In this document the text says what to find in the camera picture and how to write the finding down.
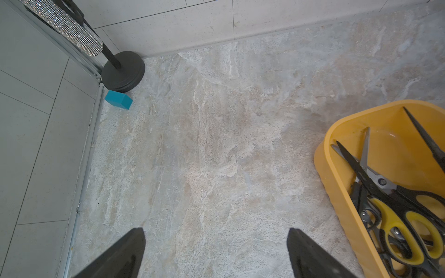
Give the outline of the yellow black handled scissors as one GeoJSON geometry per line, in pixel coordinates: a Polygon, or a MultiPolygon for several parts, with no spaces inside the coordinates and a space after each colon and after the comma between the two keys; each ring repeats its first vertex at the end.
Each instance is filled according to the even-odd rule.
{"type": "Polygon", "coordinates": [[[389,268],[392,269],[396,261],[405,265],[412,275],[444,275],[440,260],[445,256],[445,224],[417,197],[428,196],[439,202],[444,199],[431,192],[408,190],[371,171],[367,165],[367,141],[360,159],[340,142],[333,148],[356,174],[351,198],[365,228],[374,232],[389,268]]]}

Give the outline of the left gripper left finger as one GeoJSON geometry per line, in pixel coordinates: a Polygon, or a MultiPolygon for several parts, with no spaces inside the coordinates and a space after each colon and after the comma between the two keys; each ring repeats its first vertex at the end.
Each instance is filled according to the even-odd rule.
{"type": "Polygon", "coordinates": [[[142,228],[133,228],[76,275],[77,278],[136,278],[146,247],[142,228]]]}

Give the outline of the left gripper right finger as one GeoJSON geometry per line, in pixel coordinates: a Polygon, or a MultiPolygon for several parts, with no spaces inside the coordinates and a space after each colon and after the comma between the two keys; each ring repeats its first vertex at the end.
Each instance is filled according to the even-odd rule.
{"type": "Polygon", "coordinates": [[[355,277],[351,271],[300,229],[289,229],[286,244],[296,278],[355,277]]]}

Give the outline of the yellow plastic storage box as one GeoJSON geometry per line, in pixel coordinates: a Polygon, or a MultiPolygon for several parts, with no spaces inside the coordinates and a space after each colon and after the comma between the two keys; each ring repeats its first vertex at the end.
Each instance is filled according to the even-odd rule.
{"type": "MultiPolygon", "coordinates": [[[[445,172],[434,160],[405,113],[406,107],[437,145],[445,151],[445,111],[425,101],[405,100],[381,105],[338,120],[317,147],[314,163],[330,201],[368,278],[395,278],[386,270],[350,194],[356,174],[333,148],[340,142],[361,158],[365,129],[370,128],[367,165],[410,190],[428,191],[445,198],[445,172]]],[[[445,205],[432,198],[418,201],[445,222],[445,205]]]]}

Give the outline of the silver blade black scissors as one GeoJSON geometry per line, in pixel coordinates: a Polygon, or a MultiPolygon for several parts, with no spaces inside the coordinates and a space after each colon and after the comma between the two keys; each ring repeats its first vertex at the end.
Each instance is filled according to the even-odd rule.
{"type": "Polygon", "coordinates": [[[373,184],[379,189],[379,191],[385,193],[390,198],[396,200],[397,202],[403,205],[411,204],[413,207],[416,208],[417,212],[423,212],[426,215],[428,215],[428,219],[430,219],[431,222],[437,222],[440,223],[441,226],[444,226],[445,222],[441,220],[436,214],[434,214],[429,208],[420,203],[417,197],[427,196],[438,201],[442,205],[445,205],[445,199],[432,192],[410,190],[401,185],[397,185],[394,182],[387,179],[386,177],[384,177],[382,174],[374,171],[372,168],[369,168],[367,165],[369,141],[370,141],[370,128],[367,127],[365,129],[365,140],[362,147],[362,155],[360,161],[355,156],[352,157],[354,158],[354,160],[357,161],[357,163],[360,164],[360,166],[364,169],[364,171],[366,171],[367,176],[369,177],[369,179],[372,180],[373,184]]]}

